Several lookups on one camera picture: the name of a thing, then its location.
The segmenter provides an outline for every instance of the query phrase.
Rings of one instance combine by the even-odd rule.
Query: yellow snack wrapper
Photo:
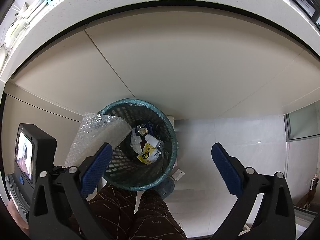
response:
[[[145,144],[145,146],[142,150],[142,153],[143,154],[138,155],[137,158],[141,162],[148,164],[148,165],[151,163],[154,163],[158,159],[159,155],[161,154],[161,152],[158,149],[152,147],[148,143]]]

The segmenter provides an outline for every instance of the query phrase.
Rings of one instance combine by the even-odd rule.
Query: bubble wrap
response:
[[[86,157],[95,155],[105,142],[114,149],[131,130],[131,126],[121,117],[85,113],[65,166],[78,167]]]

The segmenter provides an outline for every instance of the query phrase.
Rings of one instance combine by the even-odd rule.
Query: person's leg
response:
[[[148,189],[140,200],[135,222],[129,230],[129,240],[186,240],[187,237],[170,214],[158,192]]]
[[[92,213],[115,240],[128,239],[136,196],[136,191],[123,190],[107,184],[89,201]],[[74,230],[81,233],[74,216],[70,218],[70,223]]]

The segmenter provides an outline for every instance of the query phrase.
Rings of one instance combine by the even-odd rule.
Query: screw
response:
[[[254,174],[255,173],[255,170],[251,167],[249,168],[246,168],[245,171],[248,173],[248,174]]]
[[[279,179],[282,179],[284,176],[283,176],[283,174],[281,173],[281,172],[277,172],[277,177],[279,178]]]
[[[71,174],[75,173],[76,171],[77,171],[77,167],[75,167],[75,166],[72,166],[69,168],[69,173],[71,173]]]
[[[45,176],[47,176],[47,172],[46,171],[41,171],[40,172],[40,177],[44,178]]]

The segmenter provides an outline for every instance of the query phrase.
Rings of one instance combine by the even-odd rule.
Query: tiled floor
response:
[[[308,190],[316,173],[318,138],[286,143],[283,116],[259,119],[175,120],[179,145],[178,168],[185,175],[166,199],[169,210],[187,237],[213,234],[228,215],[236,197],[230,195],[211,159],[211,147],[220,142],[242,164],[257,172],[287,174],[294,201]],[[262,195],[248,223],[254,221]]]

